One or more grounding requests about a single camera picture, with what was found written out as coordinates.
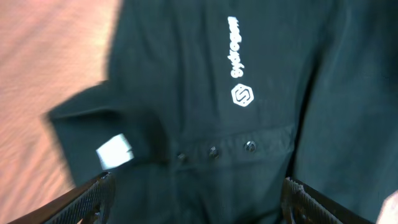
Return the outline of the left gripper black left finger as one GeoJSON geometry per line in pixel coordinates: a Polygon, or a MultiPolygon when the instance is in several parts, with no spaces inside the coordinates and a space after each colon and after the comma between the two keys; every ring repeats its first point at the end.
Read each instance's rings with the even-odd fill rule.
{"type": "Polygon", "coordinates": [[[115,195],[114,176],[102,172],[9,224],[107,224],[115,195]]]}

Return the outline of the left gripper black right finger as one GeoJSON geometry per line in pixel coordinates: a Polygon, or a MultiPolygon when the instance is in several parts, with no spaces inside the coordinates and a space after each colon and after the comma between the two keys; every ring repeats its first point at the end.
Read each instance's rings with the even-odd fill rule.
{"type": "Polygon", "coordinates": [[[291,177],[284,179],[280,205],[289,224],[373,224],[291,177]]]}

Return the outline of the black polo shirt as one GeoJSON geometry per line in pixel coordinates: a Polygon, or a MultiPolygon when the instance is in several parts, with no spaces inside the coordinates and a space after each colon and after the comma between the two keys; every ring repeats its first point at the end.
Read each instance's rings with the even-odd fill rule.
{"type": "Polygon", "coordinates": [[[375,221],[397,189],[397,2],[124,1],[108,77],[49,112],[110,223],[279,223],[293,177],[375,221]]]}

